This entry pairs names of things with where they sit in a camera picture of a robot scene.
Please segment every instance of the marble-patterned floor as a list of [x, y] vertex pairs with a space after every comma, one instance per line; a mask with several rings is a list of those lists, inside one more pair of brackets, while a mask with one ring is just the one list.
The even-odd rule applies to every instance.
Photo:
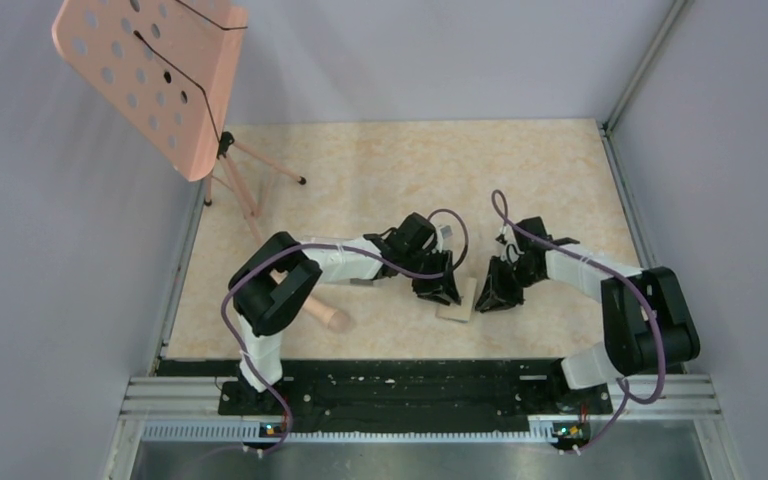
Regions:
[[[478, 278], [497, 254], [500, 220], [490, 192], [502, 189], [514, 221], [540, 215], [550, 234], [636, 264], [628, 226], [593, 120], [505, 120], [268, 125], [232, 128], [238, 141], [280, 159], [308, 179], [273, 177], [251, 158], [234, 160], [255, 192], [272, 182], [258, 223], [268, 236], [354, 238], [398, 226], [413, 212], [459, 212], [470, 234], [458, 277]], [[230, 276], [256, 250], [232, 194], [214, 183], [205, 208], [167, 351], [169, 358], [239, 358], [219, 317]], [[456, 223], [455, 252], [462, 246]], [[469, 323], [436, 318], [410, 280], [375, 287], [320, 285], [321, 300], [353, 321], [334, 333], [302, 312], [285, 331], [285, 358], [504, 358], [563, 356], [602, 336], [600, 306], [543, 282], [525, 305]]]

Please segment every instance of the white wall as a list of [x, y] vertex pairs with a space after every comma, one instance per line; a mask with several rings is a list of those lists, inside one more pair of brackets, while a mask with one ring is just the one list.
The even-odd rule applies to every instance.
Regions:
[[194, 192], [58, 57], [59, 4], [0, 0], [0, 479], [101, 474]]
[[670, 0], [234, 0], [228, 123], [607, 119]]
[[749, 478], [768, 478], [768, 1], [696, 2], [617, 133]]

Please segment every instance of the black cable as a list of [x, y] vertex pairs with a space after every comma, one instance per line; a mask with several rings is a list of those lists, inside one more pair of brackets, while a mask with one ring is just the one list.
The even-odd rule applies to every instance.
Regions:
[[157, 52], [157, 50], [155, 50], [154, 48], [152, 48], [152, 46], [151, 46], [151, 45], [149, 45], [149, 43], [148, 43], [148, 42], [146, 41], [146, 39], [143, 37], [143, 34], [141, 34], [141, 33], [139, 32], [139, 30], [134, 30], [134, 36], [135, 36], [135, 37], [137, 37], [137, 38], [138, 38], [138, 39], [139, 39], [141, 42], [143, 42], [143, 44], [146, 46], [146, 48], [148, 48], [149, 50], [151, 50], [151, 53], [153, 53], [153, 54], [157, 55], [158, 57], [160, 57], [160, 59], [161, 59], [161, 60], [163, 60], [164, 62], [166, 62], [167, 64], [169, 64], [169, 66], [170, 66], [170, 67], [172, 67], [172, 68], [174, 68], [176, 72], [178, 72], [178, 73], [180, 73], [181, 75], [183, 75], [183, 76], [184, 76], [184, 78], [186, 78], [187, 80], [189, 80], [189, 81], [190, 81], [190, 82], [191, 82], [193, 85], [195, 85], [195, 86], [196, 86], [196, 88], [198, 88], [199, 90], [201, 90], [201, 94], [202, 94], [202, 96], [204, 97], [204, 103], [205, 103], [205, 105], [207, 105], [207, 113], [208, 113], [208, 115], [210, 115], [210, 123], [212, 123], [212, 124], [213, 124], [213, 134], [214, 134], [214, 135], [216, 135], [216, 141], [217, 141], [217, 142], [221, 142], [221, 140], [220, 140], [220, 137], [219, 137], [219, 129], [216, 127], [216, 119], [214, 119], [214, 118], [213, 118], [213, 110], [210, 108], [210, 102], [207, 100], [207, 92], [204, 90], [204, 87], [202, 87], [202, 86], [201, 86], [201, 84], [200, 84], [200, 83], [198, 83], [197, 81], [193, 80], [193, 79], [192, 79], [192, 77], [190, 77], [189, 75], [187, 75], [186, 73], [184, 73], [184, 72], [183, 72], [183, 71], [182, 71], [180, 68], [178, 68], [178, 67], [177, 67], [177, 66], [176, 66], [174, 63], [170, 62], [170, 61], [169, 61], [169, 59], [167, 59], [166, 57], [164, 57], [163, 55], [161, 55], [160, 53], [158, 53], [158, 52]]
[[207, 20], [207, 21], [208, 21], [208, 22], [210, 22], [210, 23], [211, 23], [211, 24], [212, 24], [214, 27], [216, 27], [216, 28], [218, 28], [218, 29], [220, 29], [220, 30], [224, 30], [224, 31], [226, 31], [226, 32], [227, 32], [227, 31], [230, 31], [230, 30], [245, 30], [245, 29], [249, 28], [249, 26], [248, 26], [248, 25], [244, 25], [244, 26], [242, 26], [242, 27], [223, 27], [222, 25], [219, 25], [218, 23], [214, 22], [213, 20], [211, 20], [211, 19], [207, 18], [207, 17], [206, 17], [204, 14], [202, 14], [201, 12], [199, 12], [198, 10], [196, 10], [195, 8], [193, 8], [193, 7], [189, 6], [189, 5], [187, 5], [186, 3], [184, 3], [184, 0], [175, 0], [175, 1], [176, 1], [176, 2], [178, 2], [178, 3], [180, 3], [180, 4], [181, 4], [182, 6], [184, 6], [184, 7], [185, 7], [187, 10], [189, 10], [189, 11], [191, 11], [191, 12], [195, 13], [196, 15], [198, 15], [199, 17], [201, 17], [201, 18], [203, 18], [203, 19]]

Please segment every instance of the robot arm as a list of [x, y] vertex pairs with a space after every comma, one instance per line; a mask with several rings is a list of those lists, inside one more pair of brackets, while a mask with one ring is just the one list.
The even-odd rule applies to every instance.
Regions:
[[[421, 215], [412, 213], [398, 228], [391, 228], [384, 234], [367, 234], [319, 248], [310, 245], [311, 248], [275, 261], [234, 295], [234, 310], [248, 349], [248, 360], [269, 384], [274, 384], [282, 377], [282, 332], [296, 318], [317, 282], [377, 280], [397, 275], [395, 269], [378, 258], [359, 251], [412, 272], [446, 272], [442, 278], [434, 280], [414, 279], [413, 290], [422, 299], [445, 305], [460, 304], [452, 272], [452, 252], [445, 248], [443, 237], [442, 230], [436, 229]], [[228, 289], [259, 265], [298, 245], [287, 232], [276, 233], [234, 274]], [[286, 273], [281, 283], [272, 278], [272, 270]], [[240, 362], [240, 371], [255, 390], [266, 390], [266, 385], [254, 376], [246, 359]]]
[[602, 304], [604, 341], [556, 362], [549, 378], [556, 398], [563, 399], [574, 395], [576, 390], [657, 366], [652, 332], [637, 299], [622, 282], [591, 262], [619, 272], [646, 297], [658, 315], [667, 365], [699, 355], [696, 328], [672, 270], [664, 267], [642, 270], [597, 255], [575, 240], [553, 240], [540, 217], [523, 220], [517, 226], [578, 254], [583, 260], [550, 250], [516, 232], [515, 243], [506, 243], [502, 235], [498, 240], [505, 245], [505, 254], [490, 261], [487, 281], [475, 306], [477, 311], [506, 310], [521, 305], [523, 289], [542, 280], [566, 283]]

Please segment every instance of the music stand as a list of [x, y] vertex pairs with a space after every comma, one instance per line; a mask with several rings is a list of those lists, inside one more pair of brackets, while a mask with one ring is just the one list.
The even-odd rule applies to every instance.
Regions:
[[[307, 181], [223, 131], [247, 22], [246, 9], [230, 0], [65, 0], [51, 30], [60, 56], [184, 178], [212, 175], [219, 161], [262, 244], [254, 221], [261, 204], [229, 158], [229, 147], [302, 185]], [[313, 297], [305, 310], [331, 329], [348, 326], [344, 313]]]

